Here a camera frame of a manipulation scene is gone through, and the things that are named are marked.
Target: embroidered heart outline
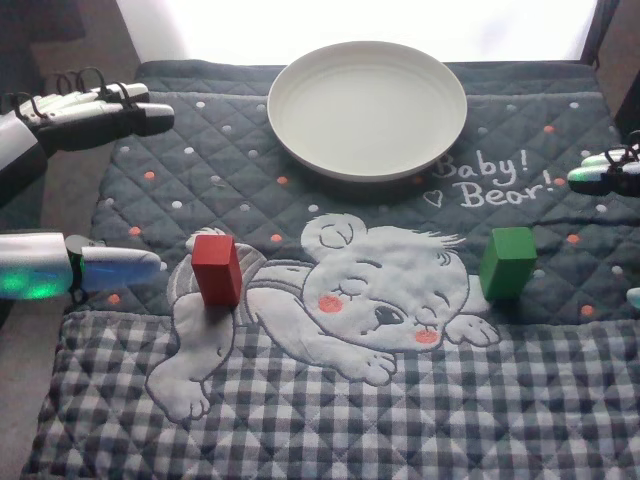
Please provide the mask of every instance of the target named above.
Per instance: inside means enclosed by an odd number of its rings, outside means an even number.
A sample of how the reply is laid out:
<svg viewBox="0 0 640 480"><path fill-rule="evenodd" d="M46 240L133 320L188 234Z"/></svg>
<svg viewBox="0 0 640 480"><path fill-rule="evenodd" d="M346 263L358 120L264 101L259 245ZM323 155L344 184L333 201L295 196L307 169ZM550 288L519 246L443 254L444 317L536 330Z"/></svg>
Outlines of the embroidered heart outline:
<svg viewBox="0 0 640 480"><path fill-rule="evenodd" d="M431 190L429 192L424 192L422 194L422 198L425 199L426 202L430 203L434 207L442 207L442 190Z"/></svg>

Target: plate rim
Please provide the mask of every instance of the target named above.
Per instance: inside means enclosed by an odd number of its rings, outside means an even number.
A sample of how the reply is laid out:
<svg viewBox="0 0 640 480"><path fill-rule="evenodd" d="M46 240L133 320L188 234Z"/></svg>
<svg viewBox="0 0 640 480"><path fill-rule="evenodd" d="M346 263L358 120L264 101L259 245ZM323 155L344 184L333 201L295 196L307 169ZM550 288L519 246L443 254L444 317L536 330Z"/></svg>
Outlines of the plate rim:
<svg viewBox="0 0 640 480"><path fill-rule="evenodd" d="M299 155L298 153L296 153L295 151L293 151L292 148L289 147L289 145L287 145L287 143L282 139L282 132L278 132L278 128L276 128L276 126L274 125L273 122L273 96L272 96L272 92L274 90L274 87L276 87L276 85L278 84L278 81L281 81L281 78L283 76L288 75L289 71L299 62L302 62L304 59L307 59L309 56L312 55L317 55L320 52L326 51L326 50L334 50L334 49L341 49L341 48L347 48L349 46L357 46L357 45L363 45L363 46L369 46L369 47L373 47L375 48L376 46L384 46L384 47L392 47L392 48L399 48L399 49L404 49L404 50L410 50L413 51L421 56L426 57L427 59L435 62L435 64L439 65L441 68L443 68L443 71L445 72L446 75L448 75L451 80L452 80L452 84L455 85L455 90L458 90L459 93L461 94L461 98L463 100L464 103L464 114L462 115L462 119L459 125L459 128L457 128L457 132L455 134L455 136L453 137L453 140L451 141L451 143L440 153L438 153L434 158L425 161L424 163L420 163L419 165L416 165L415 167L409 168L409 169L405 169L405 170L399 170L396 172L392 172L392 173L384 173L384 174L373 174L373 175L366 175L366 174L354 174L354 173L345 173L345 172L341 172L341 171L337 171L337 170L332 170L329 168L325 168L322 167L320 165L318 165L317 163L313 163L312 161L306 160L305 158L303 158L301 155ZM464 90L464 87L462 86L462 83L460 82L460 80L458 79L458 77L453 73L453 71L451 71L451 69L444 64L443 62L439 61L438 59L436 59L435 57L432 57L431 55L429 55L428 53L419 50L417 48L413 48L413 47L409 47L407 45L403 45L400 43L394 43L394 42L385 42L385 41L380 41L380 40L355 40L355 41L349 41L349 42L340 42L340 43L334 43L331 45L327 45L324 47L320 47L317 48L315 50L312 50L304 55L302 55L301 57L298 57L296 60L294 60L293 62L291 62L289 65L287 65L277 76L276 79L273 81L271 87L269 88L269 93L267 96L267 118L269 120L269 124L271 125L271 129L273 130L274 134L276 135L278 141L280 142L280 144L285 148L285 150L287 150L296 160L298 160L300 163L306 165L307 167L309 167L310 169L319 172L323 175L327 175L331 178L336 178L339 180L346 180L346 181L350 181L350 182L359 182L359 183L375 183L375 182L386 182L386 181L391 181L391 180L398 180L400 178L404 178L407 177L409 175L412 175L416 172L419 172L425 168L427 168L429 165L435 163L436 161L438 161L438 159L440 159L444 154L446 154L449 149L453 146L453 144L456 142L456 140L460 137L460 134L462 133L462 129L464 128L464 125L466 123L467 120L467 116L469 114L469 106L468 106L468 102L467 102L467 95L466 92Z"/></svg>

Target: quilted mat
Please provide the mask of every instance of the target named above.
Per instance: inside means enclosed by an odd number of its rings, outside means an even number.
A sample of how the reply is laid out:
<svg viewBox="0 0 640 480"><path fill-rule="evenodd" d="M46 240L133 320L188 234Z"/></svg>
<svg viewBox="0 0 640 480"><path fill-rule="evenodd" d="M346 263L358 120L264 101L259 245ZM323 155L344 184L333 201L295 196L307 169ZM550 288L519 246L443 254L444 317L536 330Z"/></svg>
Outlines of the quilted mat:
<svg viewBox="0 0 640 480"><path fill-rule="evenodd" d="M450 152L353 185L278 143L280 67L142 65L175 126L117 143L92 233L166 269L65 317L23 477L638 478L640 200L565 182L619 141L594 75L451 68L469 116ZM479 261L509 226L538 263L489 304ZM205 308L191 269L220 234L236 309Z"/></svg>

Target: wooden block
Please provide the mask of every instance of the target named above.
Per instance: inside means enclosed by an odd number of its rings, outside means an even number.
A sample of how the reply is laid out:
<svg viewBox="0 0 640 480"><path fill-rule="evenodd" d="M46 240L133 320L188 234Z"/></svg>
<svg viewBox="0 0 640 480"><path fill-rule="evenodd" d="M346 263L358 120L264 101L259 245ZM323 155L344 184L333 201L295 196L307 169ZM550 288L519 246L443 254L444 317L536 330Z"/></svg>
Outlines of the wooden block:
<svg viewBox="0 0 640 480"><path fill-rule="evenodd" d="M479 269L484 297L491 301L520 296L537 259L529 228L493 229Z"/></svg>
<svg viewBox="0 0 640 480"><path fill-rule="evenodd" d="M240 303L242 272L233 237L198 235L191 266L205 305L235 307Z"/></svg>

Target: bear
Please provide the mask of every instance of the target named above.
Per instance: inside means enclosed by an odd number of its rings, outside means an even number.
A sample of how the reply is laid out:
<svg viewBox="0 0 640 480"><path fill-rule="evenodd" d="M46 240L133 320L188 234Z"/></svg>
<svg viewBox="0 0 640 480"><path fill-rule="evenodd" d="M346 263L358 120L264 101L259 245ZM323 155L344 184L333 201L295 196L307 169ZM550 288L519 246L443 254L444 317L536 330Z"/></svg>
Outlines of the bear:
<svg viewBox="0 0 640 480"><path fill-rule="evenodd" d="M203 234L222 232L194 233L187 250ZM398 354L445 341L495 344L498 331L480 316L489 304L479 279L455 250L463 240L321 215L301 235L312 263L267 261L236 245L244 285L236 309L204 306L188 254L167 290L179 350L154 367L147 390L170 420L201 418L210 409L203 382L230 354L235 329L250 323L294 360L372 386L391 381Z"/></svg>

